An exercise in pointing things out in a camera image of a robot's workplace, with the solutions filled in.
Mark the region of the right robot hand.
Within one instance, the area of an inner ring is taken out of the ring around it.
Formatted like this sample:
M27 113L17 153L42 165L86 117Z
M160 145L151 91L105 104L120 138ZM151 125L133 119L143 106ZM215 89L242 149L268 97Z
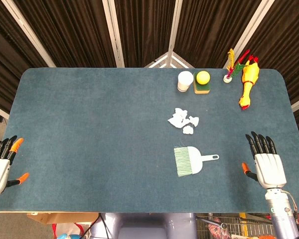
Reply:
M286 176L282 160L277 154L274 141L269 136L256 134L245 135L254 159L256 173L253 173L247 163L242 163L244 174L257 181L265 189L283 188Z

